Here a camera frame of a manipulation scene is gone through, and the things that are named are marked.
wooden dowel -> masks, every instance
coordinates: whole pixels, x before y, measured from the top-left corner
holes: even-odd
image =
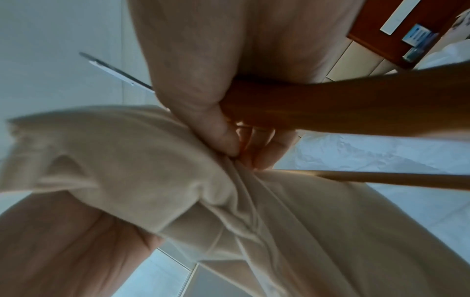
[[[422,136],[470,131],[470,63],[317,85],[235,80],[221,102],[265,128]]]
[[[316,170],[283,170],[308,174],[339,182],[385,183],[440,189],[470,190],[469,175],[413,174],[382,172],[346,172]]]

